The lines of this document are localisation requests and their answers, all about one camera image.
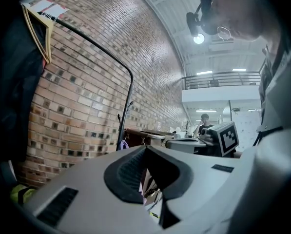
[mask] vr headset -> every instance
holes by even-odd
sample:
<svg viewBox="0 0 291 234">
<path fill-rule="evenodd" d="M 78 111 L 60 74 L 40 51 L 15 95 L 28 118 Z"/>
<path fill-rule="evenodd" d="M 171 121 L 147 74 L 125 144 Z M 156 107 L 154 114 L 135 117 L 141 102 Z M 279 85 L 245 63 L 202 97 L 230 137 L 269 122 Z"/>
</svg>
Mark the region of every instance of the vr headset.
<svg viewBox="0 0 291 234">
<path fill-rule="evenodd" d="M 217 25 L 211 24 L 211 8 L 212 0 L 200 0 L 200 5 L 198 6 L 195 13 L 188 12 L 186 14 L 186 23 L 190 29 L 192 37 L 198 36 L 198 26 L 200 26 L 203 31 L 208 35 L 217 34 Z M 199 10 L 202 11 L 201 20 L 198 18 Z"/>
</svg>

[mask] black metal rail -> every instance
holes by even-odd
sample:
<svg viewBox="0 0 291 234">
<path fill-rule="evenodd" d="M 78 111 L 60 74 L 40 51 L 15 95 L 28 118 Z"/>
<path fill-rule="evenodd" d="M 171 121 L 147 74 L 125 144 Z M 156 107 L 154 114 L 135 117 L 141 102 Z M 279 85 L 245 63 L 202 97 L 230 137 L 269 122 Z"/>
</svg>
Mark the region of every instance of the black metal rail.
<svg viewBox="0 0 291 234">
<path fill-rule="evenodd" d="M 184 89 L 209 88 L 221 86 L 259 85 L 259 72 L 219 72 L 182 78 Z"/>
<path fill-rule="evenodd" d="M 93 44 L 94 46 L 96 46 L 97 48 L 99 48 L 100 50 L 102 50 L 103 52 L 105 52 L 106 54 L 108 54 L 111 58 L 113 58 L 115 61 L 117 61 L 121 66 L 123 66 L 128 71 L 128 73 L 130 75 L 130 78 L 131 78 L 131 82 L 130 82 L 128 94 L 127 94 L 127 97 L 126 97 L 126 103 L 125 103 L 124 112 L 123 112 L 122 118 L 121 118 L 121 124 L 119 126 L 117 146 L 116 146 L 116 151 L 118 151 L 120 149 L 120 142 L 121 142 L 121 139 L 122 139 L 122 132 L 123 132 L 123 129 L 124 129 L 126 114 L 127 114 L 129 100 L 130 100 L 131 93 L 132 93 L 132 86 L 133 86 L 133 82 L 134 82 L 134 76 L 133 76 L 131 70 L 127 67 L 127 65 L 125 63 L 123 63 L 120 59 L 118 59 L 113 53 L 111 53 L 110 51 L 108 51 L 107 49 L 105 49 L 103 46 L 101 46 L 100 44 L 98 44 L 97 42 L 95 42 L 94 40 L 92 40 L 89 36 L 87 36 L 82 31 L 80 31 L 77 28 L 69 25 L 68 23 L 62 21 L 59 18 L 53 17 L 50 14 L 46 14 L 44 12 L 38 12 L 38 13 L 40 15 L 43 15 L 43 16 L 47 17 L 48 19 L 51 19 L 54 22 L 57 22 L 58 24 L 63 25 L 64 27 L 68 28 L 69 30 L 73 31 L 74 33 L 80 35 L 81 37 L 83 37 L 84 39 L 86 39 L 88 42 L 90 42 L 91 44 Z"/>
</svg>

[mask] white wall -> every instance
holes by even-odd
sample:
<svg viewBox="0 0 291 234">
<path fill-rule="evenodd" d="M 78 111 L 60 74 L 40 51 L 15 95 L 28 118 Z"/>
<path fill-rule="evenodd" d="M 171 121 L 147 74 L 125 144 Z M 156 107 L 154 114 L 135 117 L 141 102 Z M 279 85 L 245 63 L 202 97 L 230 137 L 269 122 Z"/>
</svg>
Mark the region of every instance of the white wall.
<svg viewBox="0 0 291 234">
<path fill-rule="evenodd" d="M 258 86 L 225 86 L 182 90 L 182 102 L 260 99 Z"/>
<path fill-rule="evenodd" d="M 239 111 L 232 112 L 232 121 L 235 122 L 239 146 L 237 151 L 244 151 L 246 148 L 251 147 L 257 138 L 257 127 L 261 124 L 260 111 Z"/>
</svg>

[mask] dark jacket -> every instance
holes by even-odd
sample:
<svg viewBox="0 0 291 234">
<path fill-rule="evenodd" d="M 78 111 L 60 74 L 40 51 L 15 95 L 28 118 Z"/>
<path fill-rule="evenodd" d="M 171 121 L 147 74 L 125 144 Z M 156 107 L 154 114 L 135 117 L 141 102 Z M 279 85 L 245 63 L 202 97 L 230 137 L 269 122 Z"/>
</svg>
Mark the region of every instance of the dark jacket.
<svg viewBox="0 0 291 234">
<path fill-rule="evenodd" d="M 39 52 L 18 8 L 0 46 L 0 161 L 26 157 L 31 102 L 43 70 Z M 35 32 L 45 45 L 45 27 L 31 18 Z"/>
</svg>

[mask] black vent grille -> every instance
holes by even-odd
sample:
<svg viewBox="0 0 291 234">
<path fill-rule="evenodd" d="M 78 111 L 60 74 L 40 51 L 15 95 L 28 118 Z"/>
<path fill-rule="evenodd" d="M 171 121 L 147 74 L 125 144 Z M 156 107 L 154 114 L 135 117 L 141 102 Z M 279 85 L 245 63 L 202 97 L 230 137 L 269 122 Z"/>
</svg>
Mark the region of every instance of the black vent grille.
<svg viewBox="0 0 291 234">
<path fill-rule="evenodd" d="M 47 225 L 56 227 L 77 193 L 78 190 L 65 188 L 46 206 L 37 218 Z"/>
</svg>

